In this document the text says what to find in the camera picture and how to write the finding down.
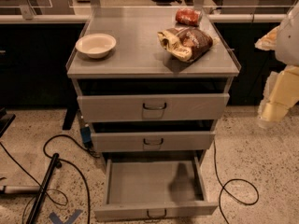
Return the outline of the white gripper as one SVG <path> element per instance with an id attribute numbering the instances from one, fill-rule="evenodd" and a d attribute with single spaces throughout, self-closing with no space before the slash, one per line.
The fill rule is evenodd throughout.
<path id="1" fill-rule="evenodd" d="M 264 86 L 257 123 L 268 129 L 282 121 L 299 102 L 299 4 L 288 12 L 279 27 L 259 38 L 255 48 L 274 50 L 276 58 L 287 64 L 283 71 L 271 72 Z"/>

